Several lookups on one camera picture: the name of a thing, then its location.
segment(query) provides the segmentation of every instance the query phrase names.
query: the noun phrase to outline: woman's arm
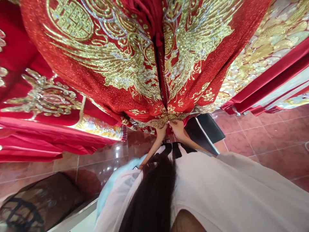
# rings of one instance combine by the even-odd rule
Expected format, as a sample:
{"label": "woman's arm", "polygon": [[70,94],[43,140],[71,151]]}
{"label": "woman's arm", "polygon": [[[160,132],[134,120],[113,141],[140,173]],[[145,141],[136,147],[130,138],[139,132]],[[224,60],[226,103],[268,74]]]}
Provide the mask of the woman's arm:
{"label": "woman's arm", "polygon": [[159,149],[161,146],[161,143],[163,142],[165,138],[165,133],[166,133],[166,128],[167,124],[164,125],[162,129],[156,129],[157,131],[157,138],[152,145],[151,149],[149,150],[147,156],[145,157],[144,161],[141,163],[138,169],[142,169],[143,166],[148,162],[148,160],[156,153],[156,151]]}

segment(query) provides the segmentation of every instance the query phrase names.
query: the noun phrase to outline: white shirt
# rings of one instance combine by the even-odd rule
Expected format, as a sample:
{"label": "white shirt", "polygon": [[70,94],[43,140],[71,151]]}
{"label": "white shirt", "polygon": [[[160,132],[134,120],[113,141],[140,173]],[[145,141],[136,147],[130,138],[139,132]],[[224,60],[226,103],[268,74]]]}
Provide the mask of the white shirt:
{"label": "white shirt", "polygon": [[[309,231],[309,193],[277,172],[232,152],[214,158],[179,148],[172,224],[186,209],[207,232]],[[142,176],[133,170],[117,179],[95,232],[119,231]]]}

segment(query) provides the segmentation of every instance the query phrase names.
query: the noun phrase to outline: hanging garment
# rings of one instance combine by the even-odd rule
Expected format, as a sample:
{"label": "hanging garment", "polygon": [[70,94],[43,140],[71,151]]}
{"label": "hanging garment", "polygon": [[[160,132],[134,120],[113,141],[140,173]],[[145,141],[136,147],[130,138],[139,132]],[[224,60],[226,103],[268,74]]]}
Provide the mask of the hanging garment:
{"label": "hanging garment", "polygon": [[[256,79],[259,79],[261,86],[263,86],[263,83],[270,84],[270,80],[274,78],[275,73],[273,72],[269,76],[268,70],[281,62],[294,49],[299,48],[301,43],[309,37],[308,23],[308,1],[272,1],[272,4],[249,43],[228,68],[220,92],[213,103],[213,109],[218,109],[225,103],[231,105],[231,103],[227,102],[232,98],[232,102],[239,103],[252,95],[255,91],[254,89],[257,88],[254,84],[251,85],[250,83],[253,83]],[[277,74],[288,71],[290,65],[293,65],[297,61],[297,56],[302,53],[303,51],[300,49],[298,53],[295,53],[296,57],[293,57],[293,62],[286,59],[283,63],[277,65],[275,68]],[[256,100],[260,100],[265,95],[267,95],[266,92],[262,93],[262,95],[256,94],[255,98]],[[245,108],[249,108],[249,106],[247,104],[246,107],[237,110],[242,112],[246,110]]]}
{"label": "hanging garment", "polygon": [[151,132],[210,110],[270,2],[22,0],[21,9],[30,38],[68,85]]}
{"label": "hanging garment", "polygon": [[30,41],[19,6],[8,1],[0,4],[0,116],[70,126],[122,140],[121,123],[53,73]]}
{"label": "hanging garment", "polygon": [[115,140],[69,127],[0,117],[0,163],[50,162],[64,151],[93,154]]}
{"label": "hanging garment", "polygon": [[92,154],[126,139],[126,126],[52,72],[8,1],[0,2],[0,66],[0,162]]}
{"label": "hanging garment", "polygon": [[251,111],[254,115],[280,111],[277,105],[309,86],[309,38],[285,55],[223,105],[229,114]]}

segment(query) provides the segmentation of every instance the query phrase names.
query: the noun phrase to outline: woman's hand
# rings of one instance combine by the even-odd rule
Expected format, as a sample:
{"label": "woman's hand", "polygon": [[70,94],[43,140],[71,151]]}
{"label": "woman's hand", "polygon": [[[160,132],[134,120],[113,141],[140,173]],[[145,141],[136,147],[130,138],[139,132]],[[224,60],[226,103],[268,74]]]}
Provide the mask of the woman's hand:
{"label": "woman's hand", "polygon": [[161,129],[156,129],[156,131],[157,131],[157,140],[160,140],[161,142],[162,142],[162,141],[164,140],[164,138],[165,138],[167,124],[168,124],[168,123],[166,123],[166,124],[164,125],[164,127],[161,128]]}
{"label": "woman's hand", "polygon": [[173,129],[173,132],[175,136],[180,140],[186,139],[186,135],[184,133],[184,126],[183,126],[183,121],[180,121],[178,119],[174,119],[172,121],[168,121],[169,125]]}

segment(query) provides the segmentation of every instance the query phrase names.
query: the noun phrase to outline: floor tile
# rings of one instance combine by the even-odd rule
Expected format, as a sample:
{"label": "floor tile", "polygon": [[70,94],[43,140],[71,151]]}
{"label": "floor tile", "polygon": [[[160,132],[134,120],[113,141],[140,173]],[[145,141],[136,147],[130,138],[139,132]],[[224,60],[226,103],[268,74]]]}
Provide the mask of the floor tile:
{"label": "floor tile", "polygon": [[264,127],[252,128],[244,130],[249,143],[255,154],[261,154],[273,150],[277,150],[273,140],[269,137]]}
{"label": "floor tile", "polygon": [[286,178],[295,179],[309,176],[309,152],[304,144],[279,150],[287,165]]}
{"label": "floor tile", "polygon": [[213,119],[216,121],[224,134],[241,131],[235,115],[229,115],[226,112],[221,112],[214,114]]}
{"label": "floor tile", "polygon": [[309,126],[304,118],[264,126],[278,149],[306,142],[309,139]]}
{"label": "floor tile", "polygon": [[230,133],[225,136],[226,138],[224,139],[224,142],[228,151],[232,151],[244,156],[255,155],[249,142],[246,139],[246,136],[242,131]]}
{"label": "floor tile", "polygon": [[284,121],[300,118],[302,116],[300,111],[297,108],[281,111],[278,113],[278,115]]}
{"label": "floor tile", "polygon": [[257,162],[257,163],[260,163],[257,156],[250,156],[249,158],[252,159],[253,161]]}
{"label": "floor tile", "polygon": [[126,164],[125,158],[119,158],[79,167],[77,186],[84,197],[90,199],[94,194],[102,190],[110,175],[124,164]]}
{"label": "floor tile", "polygon": [[27,172],[27,177],[42,175],[53,172],[54,161],[52,162],[31,162]]}
{"label": "floor tile", "polygon": [[301,116],[309,116],[309,104],[296,107]]}
{"label": "floor tile", "polygon": [[236,116],[236,119],[243,130],[262,126],[260,119],[252,113]]}
{"label": "floor tile", "polygon": [[285,121],[286,130],[297,143],[309,141],[309,117]]}
{"label": "floor tile", "polygon": [[224,140],[220,140],[219,142],[215,143],[214,145],[220,153],[224,153],[224,152],[228,151],[228,149],[226,148]]}
{"label": "floor tile", "polygon": [[309,192],[309,176],[295,179],[292,182],[303,190]]}
{"label": "floor tile", "polygon": [[30,163],[0,163],[0,183],[27,177]]}
{"label": "floor tile", "polygon": [[53,171],[62,171],[73,169],[77,167],[79,155],[70,153],[70,152],[63,152],[63,158],[54,161]]}
{"label": "floor tile", "polygon": [[103,148],[98,149],[92,155],[80,156],[79,166],[85,166],[94,164],[106,160],[113,160],[128,155],[127,141],[117,142],[113,145],[106,145]]}
{"label": "floor tile", "polygon": [[271,151],[264,154],[257,155],[257,158],[263,166],[270,168],[280,175],[286,177],[286,164],[279,151]]}
{"label": "floor tile", "polygon": [[263,125],[273,124],[277,122],[282,122],[281,117],[279,117],[278,113],[269,114],[269,113],[262,113],[258,116],[261,123]]}

